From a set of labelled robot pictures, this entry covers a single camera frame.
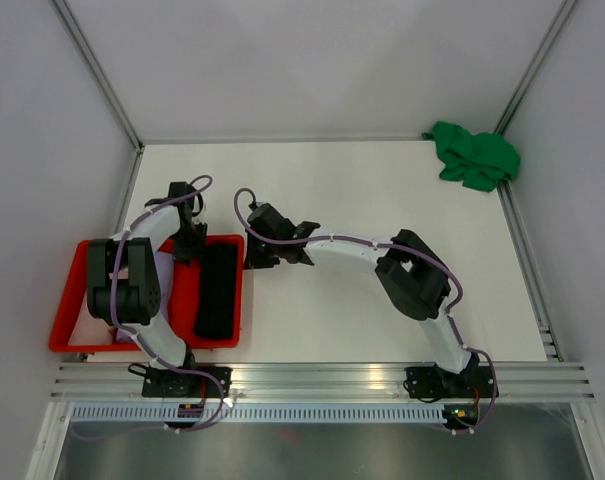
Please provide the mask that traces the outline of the black t shirt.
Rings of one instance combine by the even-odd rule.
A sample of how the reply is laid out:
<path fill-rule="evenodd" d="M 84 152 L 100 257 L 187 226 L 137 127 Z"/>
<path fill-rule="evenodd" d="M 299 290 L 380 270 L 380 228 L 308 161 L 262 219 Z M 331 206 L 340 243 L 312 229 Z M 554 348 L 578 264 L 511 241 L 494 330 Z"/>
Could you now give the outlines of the black t shirt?
<path fill-rule="evenodd" d="M 238 248 L 229 243 L 205 247 L 200 262 L 199 305 L 193 332 L 211 340 L 230 340 L 235 323 Z"/>

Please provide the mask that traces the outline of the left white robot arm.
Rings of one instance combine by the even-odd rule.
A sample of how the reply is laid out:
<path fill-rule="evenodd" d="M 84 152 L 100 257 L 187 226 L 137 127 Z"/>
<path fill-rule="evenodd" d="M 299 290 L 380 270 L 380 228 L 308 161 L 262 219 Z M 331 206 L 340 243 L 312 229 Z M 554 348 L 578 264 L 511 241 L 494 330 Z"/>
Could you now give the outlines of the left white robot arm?
<path fill-rule="evenodd" d="M 170 327 L 161 308 L 162 288 L 155 254 L 167 240 L 173 259 L 186 266 L 200 260 L 207 236 L 202 193 L 213 183 L 209 175 L 172 182 L 165 197 L 145 204 L 143 213 L 117 234 L 87 246 L 86 295 L 89 313 L 132 340 L 149 366 L 167 370 L 166 385 L 188 396 L 200 384 L 200 372 L 187 343 Z"/>

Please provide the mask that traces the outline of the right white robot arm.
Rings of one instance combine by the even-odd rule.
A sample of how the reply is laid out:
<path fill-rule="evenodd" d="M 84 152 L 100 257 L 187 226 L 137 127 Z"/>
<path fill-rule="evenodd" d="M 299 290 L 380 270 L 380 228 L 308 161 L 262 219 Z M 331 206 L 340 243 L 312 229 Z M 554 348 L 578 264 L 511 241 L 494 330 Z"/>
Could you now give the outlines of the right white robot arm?
<path fill-rule="evenodd" d="M 371 240 L 331 232 L 316 222 L 298 225 L 269 203 L 251 201 L 241 223 L 247 233 L 245 267 L 333 265 L 372 273 L 389 301 L 415 320 L 435 355 L 441 388 L 460 395 L 475 381 L 478 355 L 461 339 L 450 313 L 463 297 L 460 281 L 413 231 Z"/>

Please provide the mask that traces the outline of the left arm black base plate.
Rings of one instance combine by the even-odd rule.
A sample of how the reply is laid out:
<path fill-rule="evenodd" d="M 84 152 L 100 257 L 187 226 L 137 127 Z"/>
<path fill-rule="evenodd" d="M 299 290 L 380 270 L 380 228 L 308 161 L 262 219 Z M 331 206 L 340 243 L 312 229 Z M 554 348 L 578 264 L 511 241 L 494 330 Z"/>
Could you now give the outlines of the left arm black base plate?
<path fill-rule="evenodd" d="M 226 397 L 231 386 L 232 369 L 204 366 L 201 375 L 182 374 L 172 370 L 142 366 L 144 373 L 141 395 L 144 398 L 215 398 Z"/>

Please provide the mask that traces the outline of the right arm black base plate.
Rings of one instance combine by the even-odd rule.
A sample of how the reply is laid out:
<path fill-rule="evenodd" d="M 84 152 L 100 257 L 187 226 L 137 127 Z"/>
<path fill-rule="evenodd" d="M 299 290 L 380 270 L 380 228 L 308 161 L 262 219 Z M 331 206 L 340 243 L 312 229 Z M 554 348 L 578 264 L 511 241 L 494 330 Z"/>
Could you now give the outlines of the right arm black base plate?
<path fill-rule="evenodd" d="M 409 397 L 425 402 L 442 399 L 491 399 L 499 396 L 489 366 L 471 365 L 454 374 L 435 364 L 407 367 L 403 387 Z"/>

